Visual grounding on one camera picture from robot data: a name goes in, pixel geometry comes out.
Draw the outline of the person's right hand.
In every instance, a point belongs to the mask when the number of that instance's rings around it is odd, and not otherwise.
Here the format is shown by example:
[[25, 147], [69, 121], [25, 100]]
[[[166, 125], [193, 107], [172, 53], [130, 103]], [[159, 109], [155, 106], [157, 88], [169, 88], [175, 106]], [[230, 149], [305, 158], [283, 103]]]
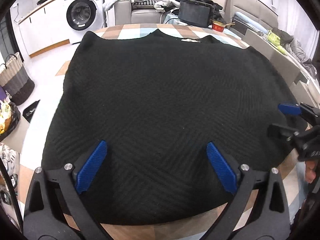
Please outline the person's right hand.
[[316, 178], [316, 168], [318, 160], [309, 160], [305, 162], [305, 180], [311, 184]]

